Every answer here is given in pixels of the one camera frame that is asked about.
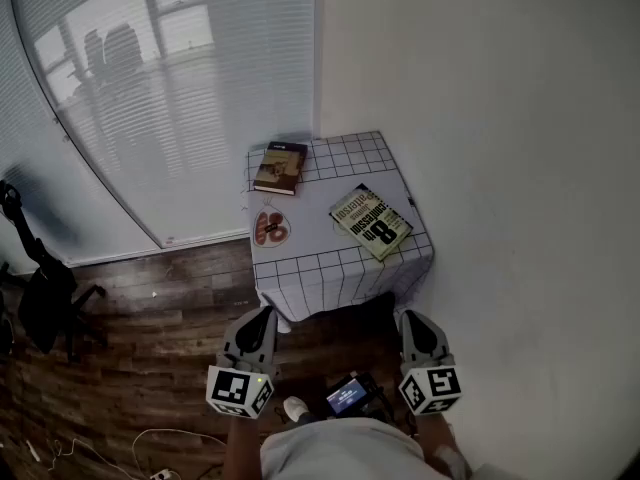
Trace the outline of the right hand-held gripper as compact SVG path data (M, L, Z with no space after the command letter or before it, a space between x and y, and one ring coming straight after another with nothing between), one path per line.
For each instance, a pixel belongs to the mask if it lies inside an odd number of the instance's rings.
M400 316L402 380L398 390L414 416L448 411L462 396L454 356L444 331L426 315Z

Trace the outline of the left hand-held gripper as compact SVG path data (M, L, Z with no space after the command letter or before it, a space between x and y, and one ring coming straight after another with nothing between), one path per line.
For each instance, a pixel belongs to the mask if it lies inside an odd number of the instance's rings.
M270 306L248 311L225 331L224 351L208 369L206 401L218 413L257 419L275 392L278 317Z

